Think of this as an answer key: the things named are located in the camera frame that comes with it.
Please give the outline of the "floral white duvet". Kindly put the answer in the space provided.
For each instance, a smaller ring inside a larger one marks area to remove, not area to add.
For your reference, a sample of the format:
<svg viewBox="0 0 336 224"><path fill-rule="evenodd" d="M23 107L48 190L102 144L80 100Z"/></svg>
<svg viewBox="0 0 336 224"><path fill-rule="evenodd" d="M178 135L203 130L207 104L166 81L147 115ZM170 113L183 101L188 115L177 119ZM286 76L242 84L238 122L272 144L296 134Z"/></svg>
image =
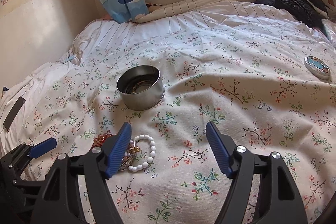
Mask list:
<svg viewBox="0 0 336 224"><path fill-rule="evenodd" d="M237 17L95 47L79 64L47 64L7 92L2 118L18 97L26 102L11 127L1 129L1 153L55 138L57 147L24 172L40 180L60 153L84 154L96 137L128 122L133 136L154 138L156 156L146 169L108 180L123 221L213 223L230 187L206 139L213 122L251 152L280 152L313 223L335 192L335 77L319 80L306 69L306 56L335 70L335 48L320 32ZM159 69L164 94L154 107L135 111L116 85L140 65Z"/></svg>

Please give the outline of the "round decorated tin lid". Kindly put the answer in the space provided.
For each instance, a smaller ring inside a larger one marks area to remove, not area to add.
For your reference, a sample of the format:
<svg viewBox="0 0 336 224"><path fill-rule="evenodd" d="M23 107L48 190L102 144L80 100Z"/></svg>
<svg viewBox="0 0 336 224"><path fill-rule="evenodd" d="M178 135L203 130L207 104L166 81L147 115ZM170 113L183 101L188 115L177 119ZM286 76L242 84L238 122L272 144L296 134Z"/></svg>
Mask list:
<svg viewBox="0 0 336 224"><path fill-rule="evenodd" d="M330 78L330 68L321 59L314 56L306 56L304 64L310 73L321 80L328 80Z"/></svg>

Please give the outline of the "gold bangle set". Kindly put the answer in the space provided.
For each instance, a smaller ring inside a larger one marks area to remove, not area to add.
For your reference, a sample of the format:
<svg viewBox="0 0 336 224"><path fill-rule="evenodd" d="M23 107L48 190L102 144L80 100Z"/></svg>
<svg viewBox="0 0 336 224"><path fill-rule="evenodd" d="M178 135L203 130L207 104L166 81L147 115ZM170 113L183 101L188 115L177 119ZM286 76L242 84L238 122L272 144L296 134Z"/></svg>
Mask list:
<svg viewBox="0 0 336 224"><path fill-rule="evenodd" d="M140 151L141 149L137 145L137 142L135 140L130 140L118 171L121 172L127 170L135 161L135 158Z"/></svg>

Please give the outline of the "round silver metal tin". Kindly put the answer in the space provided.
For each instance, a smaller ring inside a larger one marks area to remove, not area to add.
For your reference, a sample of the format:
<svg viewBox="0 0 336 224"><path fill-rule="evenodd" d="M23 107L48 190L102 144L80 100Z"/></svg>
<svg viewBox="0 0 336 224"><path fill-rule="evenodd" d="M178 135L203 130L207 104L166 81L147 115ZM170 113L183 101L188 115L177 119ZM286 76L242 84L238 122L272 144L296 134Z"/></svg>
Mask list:
<svg viewBox="0 0 336 224"><path fill-rule="evenodd" d="M127 70L117 80L116 87L125 106L135 111L154 107L164 94L161 72L151 65Z"/></svg>

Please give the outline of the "striped white pillow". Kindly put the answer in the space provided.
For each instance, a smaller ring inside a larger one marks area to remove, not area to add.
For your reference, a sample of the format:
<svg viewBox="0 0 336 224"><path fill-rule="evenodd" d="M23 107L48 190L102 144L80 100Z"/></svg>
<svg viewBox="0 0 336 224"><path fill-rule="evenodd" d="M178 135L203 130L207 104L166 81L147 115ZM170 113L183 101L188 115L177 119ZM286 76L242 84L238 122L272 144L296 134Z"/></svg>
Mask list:
<svg viewBox="0 0 336 224"><path fill-rule="evenodd" d="M299 22L287 11L271 6L235 0L187 0L164 5L142 17L140 22L117 23L113 19L97 19L76 36L72 46L59 62L79 64L95 47L104 49L128 46L143 40L184 30L211 28L227 18L237 17L242 23L278 25Z"/></svg>

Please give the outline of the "black jacket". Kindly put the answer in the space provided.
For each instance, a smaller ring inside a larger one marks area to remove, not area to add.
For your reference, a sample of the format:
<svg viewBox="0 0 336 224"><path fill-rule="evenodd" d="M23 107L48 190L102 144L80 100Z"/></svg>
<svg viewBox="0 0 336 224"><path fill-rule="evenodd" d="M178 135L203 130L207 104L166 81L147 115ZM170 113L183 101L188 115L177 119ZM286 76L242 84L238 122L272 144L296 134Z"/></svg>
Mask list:
<svg viewBox="0 0 336 224"><path fill-rule="evenodd" d="M255 0L255 3L273 6L288 11L297 20L310 28L316 28L327 35L322 20L327 17L318 13L318 9L328 15L330 7L322 0Z"/></svg>

